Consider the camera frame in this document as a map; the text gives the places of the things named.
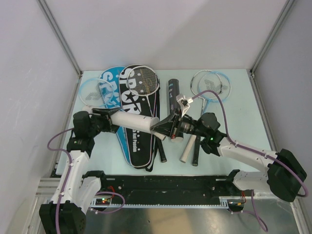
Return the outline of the black shuttlecock tube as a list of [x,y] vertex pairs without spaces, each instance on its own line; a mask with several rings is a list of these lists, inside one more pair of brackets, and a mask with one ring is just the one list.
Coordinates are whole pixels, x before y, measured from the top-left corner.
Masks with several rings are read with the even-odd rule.
[[[179,112],[180,105],[176,100],[176,96],[180,94],[179,90],[179,80],[176,78],[172,78],[168,81],[168,101],[169,101],[169,111],[168,113],[171,114],[172,112]],[[171,137],[171,142],[173,143],[180,143],[184,140],[183,133],[179,132],[176,133],[177,129],[174,128],[173,135]]]

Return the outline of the white shuttlecock tube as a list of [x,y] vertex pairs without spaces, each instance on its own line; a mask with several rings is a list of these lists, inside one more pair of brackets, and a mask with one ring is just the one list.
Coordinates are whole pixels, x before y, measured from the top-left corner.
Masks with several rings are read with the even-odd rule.
[[[87,111],[92,114],[91,108],[97,108],[94,106],[84,106],[83,111]],[[128,113],[125,111],[118,111],[117,113],[108,117],[113,125],[138,130],[144,133],[152,134],[150,128],[152,125],[159,123],[159,118],[149,117],[144,115],[138,115],[133,113]]]

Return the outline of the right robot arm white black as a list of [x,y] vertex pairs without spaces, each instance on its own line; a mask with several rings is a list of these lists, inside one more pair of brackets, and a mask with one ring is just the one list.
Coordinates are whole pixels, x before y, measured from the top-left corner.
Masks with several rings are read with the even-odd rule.
[[174,113],[153,125],[151,131],[170,138],[180,132],[202,137],[200,146],[206,154],[231,158],[258,170],[254,173],[237,171],[225,183],[228,194],[237,195],[243,190],[270,190],[287,202],[301,196],[300,190],[304,191],[303,197],[308,196],[304,183],[307,174],[291,151],[262,150],[233,140],[228,132],[219,131],[219,127],[214,113],[204,113],[198,120]]

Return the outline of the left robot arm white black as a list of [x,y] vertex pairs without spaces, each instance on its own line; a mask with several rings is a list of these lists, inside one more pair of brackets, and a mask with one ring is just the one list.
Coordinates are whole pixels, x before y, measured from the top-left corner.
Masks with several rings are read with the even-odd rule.
[[93,197],[108,190],[101,177],[83,177],[88,167],[95,137],[101,132],[116,133],[119,126],[112,122],[120,108],[91,108],[73,115],[73,128],[67,148],[67,161],[59,185],[48,204],[42,204],[39,216],[47,234],[82,234],[86,213]]

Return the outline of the black racket bag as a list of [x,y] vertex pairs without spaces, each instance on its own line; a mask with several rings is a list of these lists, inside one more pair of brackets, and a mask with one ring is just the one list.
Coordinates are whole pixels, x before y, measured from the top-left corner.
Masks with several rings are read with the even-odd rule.
[[[127,76],[135,67],[137,65],[129,65],[119,74],[120,106],[128,113],[160,117],[159,91],[150,95],[149,100],[146,100],[144,97],[133,95],[127,87]],[[145,169],[148,172],[152,171],[156,149],[154,135],[120,127],[117,131],[117,138],[125,160],[130,166]]]

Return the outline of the white racket black grip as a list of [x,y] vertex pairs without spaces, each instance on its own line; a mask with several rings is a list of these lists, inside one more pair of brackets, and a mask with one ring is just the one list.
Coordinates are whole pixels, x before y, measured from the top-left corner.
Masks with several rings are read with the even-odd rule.
[[[104,79],[99,79],[98,81],[99,92],[102,95],[102,101],[105,108],[109,105],[113,107],[118,107],[118,105],[113,104],[112,99],[114,97],[114,87],[108,81]],[[154,157],[159,153],[161,163],[167,162],[167,158],[163,149],[162,141],[158,137],[155,137],[155,147],[154,147]]]

